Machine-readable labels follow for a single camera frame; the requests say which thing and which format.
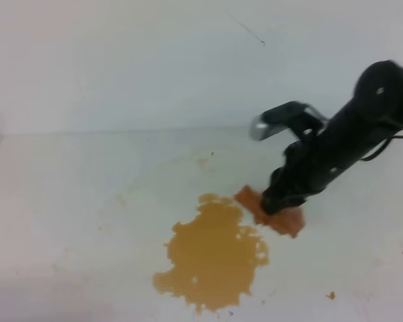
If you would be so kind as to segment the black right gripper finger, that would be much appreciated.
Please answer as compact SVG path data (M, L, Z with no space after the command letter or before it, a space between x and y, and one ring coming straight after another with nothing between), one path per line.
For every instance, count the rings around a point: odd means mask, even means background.
M288 208L299 207L303 205L307 200L306 195L284 195L281 196L278 202L278 209L282 211Z

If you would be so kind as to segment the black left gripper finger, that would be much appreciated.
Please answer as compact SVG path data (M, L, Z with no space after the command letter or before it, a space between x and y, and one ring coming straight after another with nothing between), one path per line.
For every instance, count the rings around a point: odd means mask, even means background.
M261 208L268 215L276 214L287 207L287 196L274 187L267 188L261 197Z

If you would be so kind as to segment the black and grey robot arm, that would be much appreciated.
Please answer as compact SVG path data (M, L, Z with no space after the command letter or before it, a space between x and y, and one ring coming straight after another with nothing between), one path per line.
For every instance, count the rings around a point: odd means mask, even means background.
M262 209L272 215L298 207L356 162L372 160L371 150L403 131L403 68L391 60L372 64L350 101L329 120L309 104L290 101L263 112L255 126L262 140L285 129L297 137L283 153L284 165L271 175Z

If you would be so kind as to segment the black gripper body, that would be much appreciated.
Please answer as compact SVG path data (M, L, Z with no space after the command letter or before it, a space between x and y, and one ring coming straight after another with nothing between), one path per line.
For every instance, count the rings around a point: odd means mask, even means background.
M343 110L310 141L285 150L285 164L271 175L268 201L305 201L366 155L366 124Z

